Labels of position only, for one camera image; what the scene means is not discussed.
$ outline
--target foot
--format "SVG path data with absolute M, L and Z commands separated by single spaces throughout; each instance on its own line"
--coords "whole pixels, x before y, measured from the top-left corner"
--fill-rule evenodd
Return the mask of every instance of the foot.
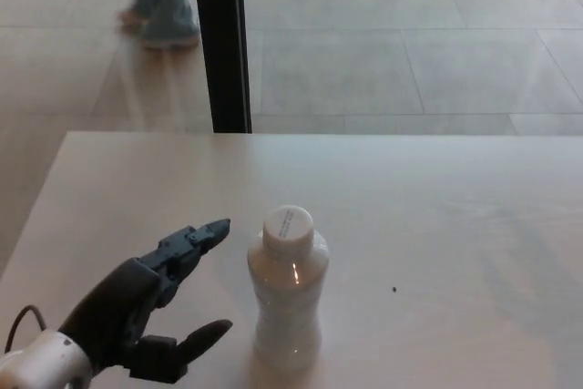
M 118 13 L 118 20 L 124 27 L 138 27 L 146 24 L 146 17 L 142 17 L 133 9 L 126 9 Z
M 167 36 L 153 36 L 148 31 L 149 29 L 146 29 L 142 35 L 142 45 L 146 49 L 164 50 L 195 47 L 200 42 L 200 30 L 197 27 Z

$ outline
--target bottle cap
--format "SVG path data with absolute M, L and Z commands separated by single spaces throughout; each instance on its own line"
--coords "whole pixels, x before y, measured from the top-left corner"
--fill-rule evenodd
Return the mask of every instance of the bottle cap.
M 306 210 L 284 205 L 263 222 L 263 245 L 280 255 L 296 256 L 312 247 L 313 219 Z

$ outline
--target table surface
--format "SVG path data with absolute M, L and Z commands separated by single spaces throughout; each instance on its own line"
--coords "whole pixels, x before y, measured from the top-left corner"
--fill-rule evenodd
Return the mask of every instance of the table surface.
M 581 387 L 582 151 L 579 138 L 72 133 L 0 281 L 0 328 L 30 302 L 56 327 L 126 258 L 230 217 L 148 326 L 183 338 L 234 322 L 177 387 Z M 311 212 L 331 265 L 320 360 L 282 378 L 251 347 L 246 251 L 285 203 Z M 16 346 L 35 333 L 27 321 Z M 157 386 L 112 369 L 92 387 Z

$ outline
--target black window frame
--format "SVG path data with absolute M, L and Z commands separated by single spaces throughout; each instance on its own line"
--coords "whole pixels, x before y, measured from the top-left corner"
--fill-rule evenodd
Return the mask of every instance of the black window frame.
M 251 133 L 244 0 L 197 0 L 214 132 Z

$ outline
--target white plastic bottle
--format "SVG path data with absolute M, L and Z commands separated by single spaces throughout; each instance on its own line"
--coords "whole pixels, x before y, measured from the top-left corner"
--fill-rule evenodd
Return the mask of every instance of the white plastic bottle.
M 292 371 L 316 359 L 328 259 L 326 241 L 306 210 L 283 206 L 267 216 L 247 256 L 260 307 L 255 349 L 264 362 Z

